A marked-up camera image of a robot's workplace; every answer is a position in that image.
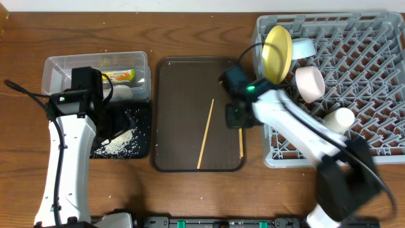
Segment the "white napkin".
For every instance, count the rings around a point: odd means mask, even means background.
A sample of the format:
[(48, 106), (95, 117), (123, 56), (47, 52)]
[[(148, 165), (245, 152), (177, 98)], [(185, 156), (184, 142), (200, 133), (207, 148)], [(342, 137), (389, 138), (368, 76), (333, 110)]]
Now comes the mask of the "white napkin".
[(132, 99), (132, 91), (129, 86), (126, 85), (115, 85), (113, 87), (113, 95), (110, 102), (115, 101), (127, 101)]

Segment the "green snack wrapper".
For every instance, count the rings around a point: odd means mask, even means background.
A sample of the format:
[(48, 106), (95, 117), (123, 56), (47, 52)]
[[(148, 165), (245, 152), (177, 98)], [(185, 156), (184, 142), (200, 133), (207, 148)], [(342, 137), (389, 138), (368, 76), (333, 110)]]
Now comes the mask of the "green snack wrapper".
[(112, 70), (102, 72), (102, 74), (105, 74), (113, 83), (131, 82), (135, 78), (134, 69)]

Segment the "pink white bowl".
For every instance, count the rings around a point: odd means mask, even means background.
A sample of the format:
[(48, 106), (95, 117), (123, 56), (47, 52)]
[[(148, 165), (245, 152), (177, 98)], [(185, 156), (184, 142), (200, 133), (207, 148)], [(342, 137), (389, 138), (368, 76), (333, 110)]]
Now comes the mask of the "pink white bowl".
[(315, 66), (297, 68), (295, 78), (299, 94), (306, 103), (312, 103), (325, 94), (323, 76)]

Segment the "yellow plate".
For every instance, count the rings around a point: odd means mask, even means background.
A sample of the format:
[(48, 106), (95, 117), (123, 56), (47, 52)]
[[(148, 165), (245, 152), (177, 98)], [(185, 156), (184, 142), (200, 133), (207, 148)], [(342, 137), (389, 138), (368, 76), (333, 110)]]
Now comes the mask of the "yellow plate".
[(292, 38), (280, 25), (268, 33), (262, 52), (265, 77), (279, 84), (286, 77), (292, 63)]

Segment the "light blue bowl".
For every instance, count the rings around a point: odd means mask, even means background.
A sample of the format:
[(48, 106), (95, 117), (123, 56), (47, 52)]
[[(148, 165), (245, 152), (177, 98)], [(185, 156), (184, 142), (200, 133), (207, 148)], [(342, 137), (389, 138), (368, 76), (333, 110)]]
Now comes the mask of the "light blue bowl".
[(316, 48), (312, 39), (299, 38), (292, 40), (292, 60), (308, 58), (316, 54)]

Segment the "cream white cup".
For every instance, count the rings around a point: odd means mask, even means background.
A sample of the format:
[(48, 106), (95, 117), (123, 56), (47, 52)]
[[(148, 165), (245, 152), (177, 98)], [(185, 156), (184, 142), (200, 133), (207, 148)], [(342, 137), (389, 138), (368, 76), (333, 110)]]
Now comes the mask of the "cream white cup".
[(348, 108), (339, 108), (329, 113), (324, 119), (323, 124), (328, 129), (343, 134), (355, 121), (354, 113)]

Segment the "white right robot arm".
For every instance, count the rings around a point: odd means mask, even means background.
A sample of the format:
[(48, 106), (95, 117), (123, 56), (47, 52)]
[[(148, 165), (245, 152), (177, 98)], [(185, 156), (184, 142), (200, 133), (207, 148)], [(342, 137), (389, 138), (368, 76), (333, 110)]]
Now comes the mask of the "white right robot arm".
[(376, 196), (381, 180), (368, 143), (350, 140), (317, 122), (266, 79), (251, 80), (239, 66), (218, 79), (232, 101), (225, 107), (230, 129), (268, 125), (299, 150), (316, 169), (316, 207), (308, 227), (343, 227)]

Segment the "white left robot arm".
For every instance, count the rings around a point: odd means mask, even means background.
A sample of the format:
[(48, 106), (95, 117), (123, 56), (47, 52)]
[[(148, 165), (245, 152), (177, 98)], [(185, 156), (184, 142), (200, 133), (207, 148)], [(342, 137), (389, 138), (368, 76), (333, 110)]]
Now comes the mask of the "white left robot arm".
[(88, 206), (93, 149), (135, 127), (128, 110), (103, 94), (106, 75), (90, 66), (72, 70), (72, 84), (45, 105), (51, 137), (46, 185), (35, 227), (93, 227)]

